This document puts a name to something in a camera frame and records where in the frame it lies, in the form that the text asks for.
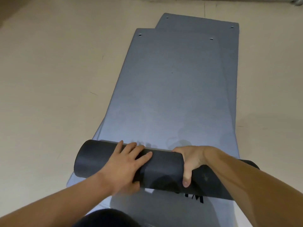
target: dark pants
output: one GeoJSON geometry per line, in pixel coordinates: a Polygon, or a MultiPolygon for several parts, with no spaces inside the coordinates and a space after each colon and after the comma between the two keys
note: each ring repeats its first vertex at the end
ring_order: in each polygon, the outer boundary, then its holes
{"type": "Polygon", "coordinates": [[[119,210],[104,209],[84,216],[74,227],[140,227],[140,225],[119,210]]]}

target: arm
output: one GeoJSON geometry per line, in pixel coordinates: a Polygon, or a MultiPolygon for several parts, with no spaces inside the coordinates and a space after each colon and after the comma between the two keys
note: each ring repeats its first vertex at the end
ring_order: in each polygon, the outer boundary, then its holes
{"type": "Polygon", "coordinates": [[[303,226],[303,194],[275,177],[211,146],[177,147],[184,158],[183,185],[208,165],[254,227],[303,226]]]}
{"type": "Polygon", "coordinates": [[[7,214],[0,218],[0,226],[72,226],[106,197],[137,192],[140,185],[132,183],[134,174],[152,157],[152,152],[135,160],[144,146],[130,143],[121,152],[122,144],[123,141],[117,144],[107,164],[95,175],[7,214]]]}

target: rolled yoga mat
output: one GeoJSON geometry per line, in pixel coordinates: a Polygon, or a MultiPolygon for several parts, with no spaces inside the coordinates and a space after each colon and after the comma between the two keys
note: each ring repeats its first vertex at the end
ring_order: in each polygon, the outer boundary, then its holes
{"type": "MultiPolygon", "coordinates": [[[[116,145],[115,142],[102,140],[86,141],[80,148],[75,160],[75,175],[88,178],[98,172],[107,163],[116,145]]],[[[185,188],[182,185],[184,165],[182,155],[171,151],[146,148],[138,155],[138,158],[149,151],[153,152],[152,158],[134,176],[134,181],[139,181],[141,187],[233,200],[208,166],[202,165],[193,170],[191,185],[185,188]]],[[[241,161],[258,168],[252,161],[241,161]]]]}

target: exercise mat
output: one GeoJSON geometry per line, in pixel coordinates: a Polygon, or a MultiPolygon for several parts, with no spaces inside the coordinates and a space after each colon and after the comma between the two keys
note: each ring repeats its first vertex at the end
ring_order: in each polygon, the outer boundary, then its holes
{"type": "MultiPolygon", "coordinates": [[[[75,160],[76,176],[88,178],[98,172],[107,163],[116,145],[117,143],[108,141],[86,141],[75,160]]],[[[208,166],[203,165],[193,170],[191,184],[185,188],[182,185],[184,165],[182,155],[176,152],[146,148],[138,155],[138,158],[149,151],[153,152],[153,157],[134,176],[134,181],[139,181],[141,187],[233,200],[208,166]]],[[[258,168],[252,161],[242,161],[258,168]]]]}
{"type": "Polygon", "coordinates": [[[97,139],[209,145],[238,157],[217,39],[137,29],[97,139]]]}
{"type": "Polygon", "coordinates": [[[218,39],[221,49],[223,72],[227,84],[232,122],[235,128],[239,24],[235,22],[164,13],[159,20],[156,29],[207,33],[218,39]]]}

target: floor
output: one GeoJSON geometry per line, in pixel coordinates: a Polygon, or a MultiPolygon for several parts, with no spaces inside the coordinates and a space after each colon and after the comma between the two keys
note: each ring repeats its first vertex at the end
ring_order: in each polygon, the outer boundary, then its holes
{"type": "Polygon", "coordinates": [[[303,192],[302,8],[0,0],[0,215],[65,187],[105,115],[135,29],[154,28],[164,12],[240,23],[240,156],[303,192]]]}

